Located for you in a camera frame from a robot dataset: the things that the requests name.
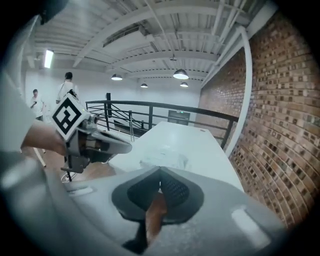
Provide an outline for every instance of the black pad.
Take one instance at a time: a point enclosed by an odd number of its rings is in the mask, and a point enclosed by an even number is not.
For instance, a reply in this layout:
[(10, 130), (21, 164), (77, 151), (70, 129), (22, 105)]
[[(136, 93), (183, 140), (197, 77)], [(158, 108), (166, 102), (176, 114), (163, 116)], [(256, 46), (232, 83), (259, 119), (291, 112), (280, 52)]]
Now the black pad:
[(142, 222), (159, 189), (167, 206), (164, 225), (188, 221), (204, 202), (204, 193), (197, 184), (166, 167), (155, 167), (120, 184), (112, 192), (112, 202), (123, 218)]

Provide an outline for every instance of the person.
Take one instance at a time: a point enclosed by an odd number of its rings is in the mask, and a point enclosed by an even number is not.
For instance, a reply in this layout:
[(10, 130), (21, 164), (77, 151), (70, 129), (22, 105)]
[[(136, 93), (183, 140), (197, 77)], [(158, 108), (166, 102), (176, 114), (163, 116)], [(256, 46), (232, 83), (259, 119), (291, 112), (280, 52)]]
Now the person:
[(31, 98), (30, 101), (30, 108), (33, 110), (33, 113), (35, 114), (35, 119), (39, 121), (44, 120), (44, 107), (45, 107), (45, 102), (43, 101), (42, 97), (38, 95), (38, 90), (34, 89), (33, 90), (33, 97)]
[(71, 72), (65, 73), (64, 83), (59, 86), (59, 92), (55, 103), (59, 104), (59, 102), (67, 95), (67, 93), (72, 94), (78, 99), (78, 86), (72, 82), (72, 78), (73, 74)]
[(1, 126), (0, 151), (17, 152), (21, 147), (33, 147), (65, 156), (64, 139), (54, 126), (40, 121), (39, 118), (35, 119), (35, 112), (28, 108), (21, 99), (18, 89), (6, 80), (7, 77), (2, 76), (0, 79), (0, 100), (6, 105), (6, 110), (10, 109), (10, 111), (0, 111), (0, 119), (5, 124)]

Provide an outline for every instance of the white wall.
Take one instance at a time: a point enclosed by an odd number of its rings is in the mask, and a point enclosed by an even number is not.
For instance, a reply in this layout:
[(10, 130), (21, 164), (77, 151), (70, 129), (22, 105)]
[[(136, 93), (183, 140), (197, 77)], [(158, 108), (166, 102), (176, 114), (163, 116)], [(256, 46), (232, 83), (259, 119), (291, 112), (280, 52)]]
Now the white wall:
[[(32, 91), (38, 89), (47, 105), (53, 110), (56, 106), (58, 87), (64, 82), (65, 73), (73, 73), (73, 82), (78, 85), (79, 99), (85, 106), (87, 101), (105, 100), (106, 93), (111, 93), (111, 100), (114, 101), (146, 101), (182, 105), (187, 107), (198, 107), (200, 98), (200, 86), (182, 88), (179, 82), (175, 84), (152, 84), (148, 88), (141, 88), (135, 81), (124, 79), (112, 81), (110, 76), (94, 71), (77, 69), (31, 69), (26, 72), (25, 96), (29, 102), (33, 96)], [(121, 110), (132, 110), (148, 113), (146, 106), (123, 105), (118, 107)], [(168, 109), (155, 108), (155, 115), (168, 116)], [(190, 120), (194, 121), (196, 114), (191, 114)], [(137, 120), (148, 122), (147, 116), (133, 115)], [(162, 118), (153, 118), (153, 123), (158, 123)]]

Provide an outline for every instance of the wooden floor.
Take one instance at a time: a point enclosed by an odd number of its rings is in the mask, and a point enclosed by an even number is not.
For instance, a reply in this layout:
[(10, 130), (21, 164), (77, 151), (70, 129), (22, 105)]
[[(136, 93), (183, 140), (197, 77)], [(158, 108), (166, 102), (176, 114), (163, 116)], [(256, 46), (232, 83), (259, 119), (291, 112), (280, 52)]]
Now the wooden floor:
[[(33, 148), (24, 147), (21, 150), (24, 155), (38, 160)], [(42, 159), (46, 164), (45, 169), (58, 173), (59, 177), (62, 178), (62, 176), (66, 173), (65, 171), (61, 170), (61, 167), (63, 167), (65, 164), (64, 157), (49, 150), (47, 150), (46, 153), (43, 153), (41, 149), (38, 149), (38, 151), (40, 152), (40, 155), (42, 156)], [(77, 173), (77, 175), (72, 181), (74, 182), (88, 181), (88, 180), (93, 180), (93, 179), (108, 177), (113, 175), (116, 175), (116, 172), (108, 164), (95, 162), (95, 163), (89, 164), (84, 169), (83, 173)]]
[[(22, 153), (26, 156), (32, 157), (38, 161), (36, 153), (31, 147), (24, 147), (21, 149)], [(46, 153), (43, 153), (41, 149), (38, 149), (42, 159), (44, 160), (46, 170), (56, 172), (60, 178), (66, 173), (60, 168), (64, 166), (65, 160), (64, 157), (47, 150)], [(72, 182), (78, 181), (88, 181), (101, 177), (108, 177), (116, 175), (116, 172), (108, 164), (103, 164), (101, 162), (95, 162), (89, 164), (83, 173), (75, 176), (72, 179)], [(162, 193), (158, 193), (154, 198), (150, 208), (146, 212), (145, 226), (146, 226), (146, 238), (147, 243), (150, 245), (158, 236), (161, 230), (162, 217), (167, 213), (166, 202)]]

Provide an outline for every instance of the man in white shirt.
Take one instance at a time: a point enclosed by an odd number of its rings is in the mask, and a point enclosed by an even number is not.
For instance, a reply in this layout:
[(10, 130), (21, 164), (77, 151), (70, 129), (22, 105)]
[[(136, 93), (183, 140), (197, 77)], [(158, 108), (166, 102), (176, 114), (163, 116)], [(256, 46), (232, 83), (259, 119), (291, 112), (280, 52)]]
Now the man in white shirt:
[(73, 74), (71, 72), (65, 73), (64, 83), (59, 86), (59, 92), (55, 103), (59, 102), (67, 95), (67, 93), (72, 94), (78, 99), (78, 86), (72, 82)]
[(38, 90), (33, 90), (33, 97), (31, 98), (30, 102), (30, 108), (33, 110), (33, 113), (35, 114), (35, 119), (39, 121), (44, 120), (43, 110), (45, 107), (45, 102), (41, 98), (40, 95), (38, 95)]

